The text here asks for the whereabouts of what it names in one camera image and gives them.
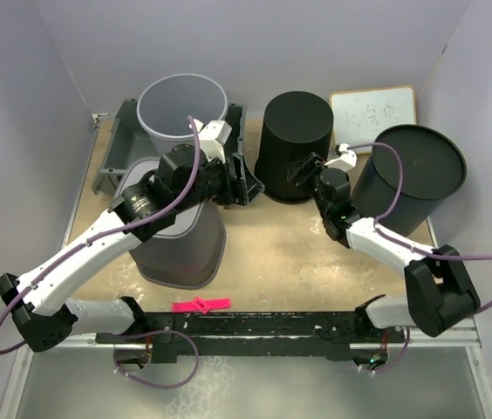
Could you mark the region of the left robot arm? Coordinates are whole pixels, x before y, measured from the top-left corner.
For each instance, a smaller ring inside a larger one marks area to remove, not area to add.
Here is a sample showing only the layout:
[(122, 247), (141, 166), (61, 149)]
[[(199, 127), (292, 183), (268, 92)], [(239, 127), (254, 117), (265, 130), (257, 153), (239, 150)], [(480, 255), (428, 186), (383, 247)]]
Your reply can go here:
[(119, 192), (62, 251), (21, 276), (2, 275), (0, 296), (24, 344), (43, 352), (75, 334), (142, 339), (147, 317), (134, 299), (84, 302), (73, 293), (115, 258), (174, 225), (183, 211), (207, 201), (250, 204), (264, 186), (246, 169), (243, 157), (237, 160), (232, 166), (194, 146), (177, 146)]

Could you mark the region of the black round bin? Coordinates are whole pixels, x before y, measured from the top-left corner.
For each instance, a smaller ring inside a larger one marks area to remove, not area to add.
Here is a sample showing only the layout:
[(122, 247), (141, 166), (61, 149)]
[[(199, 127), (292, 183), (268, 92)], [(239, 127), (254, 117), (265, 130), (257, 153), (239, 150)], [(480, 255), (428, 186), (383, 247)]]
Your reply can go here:
[(333, 123), (331, 107), (314, 93), (289, 91), (268, 103), (255, 164), (255, 177), (264, 184), (265, 195), (286, 204), (311, 198), (288, 180), (288, 167), (311, 153), (327, 156)]

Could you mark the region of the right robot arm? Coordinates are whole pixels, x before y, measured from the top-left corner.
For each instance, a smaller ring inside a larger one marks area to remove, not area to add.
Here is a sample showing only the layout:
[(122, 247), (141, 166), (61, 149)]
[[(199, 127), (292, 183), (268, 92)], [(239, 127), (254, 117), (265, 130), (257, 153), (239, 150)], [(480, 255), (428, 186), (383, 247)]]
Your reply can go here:
[(418, 244), (363, 217), (352, 205), (346, 158), (325, 161), (311, 153), (289, 164), (287, 179), (311, 195), (328, 237), (370, 256), (400, 275), (404, 294), (378, 296), (359, 306), (355, 332), (375, 341), (386, 328), (416, 327), (437, 337), (475, 315), (481, 306), (467, 268), (455, 248)]

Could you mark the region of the grey ribbed square bin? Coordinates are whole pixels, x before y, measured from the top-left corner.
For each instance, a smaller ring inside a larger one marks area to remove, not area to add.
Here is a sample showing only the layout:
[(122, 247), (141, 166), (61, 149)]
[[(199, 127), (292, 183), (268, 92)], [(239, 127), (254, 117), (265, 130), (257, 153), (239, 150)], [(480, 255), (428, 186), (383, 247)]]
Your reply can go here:
[(146, 280), (179, 289), (199, 289), (215, 277), (226, 230), (215, 203), (178, 214), (175, 223), (130, 251)]

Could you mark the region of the dark blue round bin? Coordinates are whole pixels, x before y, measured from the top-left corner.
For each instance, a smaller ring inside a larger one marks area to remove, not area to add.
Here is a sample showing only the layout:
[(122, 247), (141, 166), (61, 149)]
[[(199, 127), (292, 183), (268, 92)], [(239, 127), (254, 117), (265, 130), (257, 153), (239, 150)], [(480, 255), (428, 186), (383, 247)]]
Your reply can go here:
[(467, 165), (460, 149), (445, 135), (419, 125), (398, 125), (380, 133), (352, 191), (352, 203), (364, 217), (376, 217), (391, 205), (403, 170), (402, 189), (389, 216), (380, 221), (402, 236), (410, 235), (464, 184)]

